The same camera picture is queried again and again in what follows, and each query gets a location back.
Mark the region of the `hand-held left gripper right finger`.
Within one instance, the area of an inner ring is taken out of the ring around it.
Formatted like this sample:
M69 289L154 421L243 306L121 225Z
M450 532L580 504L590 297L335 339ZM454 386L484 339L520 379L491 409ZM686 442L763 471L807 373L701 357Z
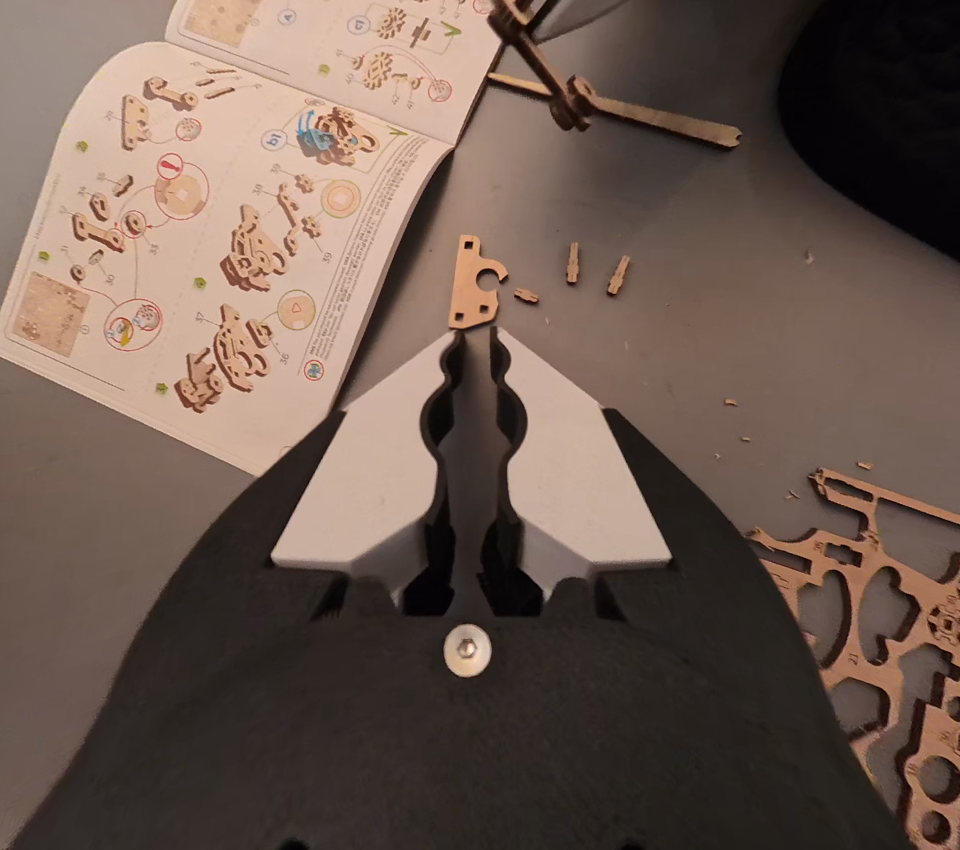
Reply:
M508 446L487 531L487 602L537 616L558 584L663 568L670 550L604 407L506 330L489 335Z

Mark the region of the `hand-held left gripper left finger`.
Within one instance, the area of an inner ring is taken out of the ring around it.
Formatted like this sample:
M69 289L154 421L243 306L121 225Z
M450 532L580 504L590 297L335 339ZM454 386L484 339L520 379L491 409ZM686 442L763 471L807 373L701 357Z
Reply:
M440 447L460 381L461 332L450 331L331 415L333 436L271 561L377 580L408 612L449 604L455 537Z

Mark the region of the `wooden link arm piece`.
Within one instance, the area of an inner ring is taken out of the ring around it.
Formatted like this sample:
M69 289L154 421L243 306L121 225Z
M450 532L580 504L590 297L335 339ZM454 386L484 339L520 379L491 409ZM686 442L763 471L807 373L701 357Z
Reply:
M573 75L561 78L529 32L528 9L534 0L490 0L487 22L499 40L518 52L523 62L546 89L549 110L558 126L568 132L586 131L596 112L594 89L584 79Z

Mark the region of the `wooden bracket plate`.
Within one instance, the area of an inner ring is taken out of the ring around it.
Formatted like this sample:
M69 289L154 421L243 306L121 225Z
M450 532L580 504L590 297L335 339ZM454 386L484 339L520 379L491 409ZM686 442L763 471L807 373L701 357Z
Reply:
M448 326L451 330L466 330L491 323L498 315L498 292L479 285L483 274L494 274L501 283L508 277L507 268L497 260L488 259L480 252L478 236L461 234L451 293Z

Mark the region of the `thin wooden strip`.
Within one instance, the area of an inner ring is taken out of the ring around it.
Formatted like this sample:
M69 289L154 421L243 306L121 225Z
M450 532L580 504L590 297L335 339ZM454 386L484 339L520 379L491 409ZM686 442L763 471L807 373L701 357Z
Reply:
M486 77L487 81L495 86L509 88L533 98L546 100L551 97L549 89L535 81L499 73L490 73ZM602 114L724 150L738 147L741 140L741 130L735 126L624 103L599 96L595 92L589 93L587 98L590 102L589 115Z

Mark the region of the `person's black trousers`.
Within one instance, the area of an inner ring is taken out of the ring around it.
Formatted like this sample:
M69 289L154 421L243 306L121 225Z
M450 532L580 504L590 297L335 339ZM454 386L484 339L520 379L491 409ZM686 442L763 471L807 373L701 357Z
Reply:
M959 0L824 0L779 81L784 133L816 176L959 258Z

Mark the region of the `punched wooden part sheet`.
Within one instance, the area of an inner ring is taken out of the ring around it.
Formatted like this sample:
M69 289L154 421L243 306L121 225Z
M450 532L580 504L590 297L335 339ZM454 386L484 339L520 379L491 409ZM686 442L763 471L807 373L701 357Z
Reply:
M845 539L812 528L795 541L779 541L755 527L749 541L761 558L796 621L801 620L801 592L839 579L843 612L838 635L817 661L825 690L857 684L880 696L879 715L865 727L847 732L847 740L868 778L870 747L882 738L907 705L913 703L911 743L898 768L901 796L898 816L914 848L958 848L959 803L959 595L958 556L938 579L925 575L887 550L879 527L882 504L958 527L958 514L916 498L829 469L810 474L822 499L858 518L857 535ZM893 636L878 638L875 651L862 639L861 607L870 582L889 572L910 602L911 612ZM906 691L902 660L910 652L936 650L948 669L938 674L927 699Z

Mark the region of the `open instruction booklet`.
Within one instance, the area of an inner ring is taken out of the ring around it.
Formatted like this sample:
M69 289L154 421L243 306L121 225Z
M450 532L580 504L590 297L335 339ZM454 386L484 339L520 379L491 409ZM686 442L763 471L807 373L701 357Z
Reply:
M175 0L63 119L2 360L264 472L330 410L498 52L490 0Z

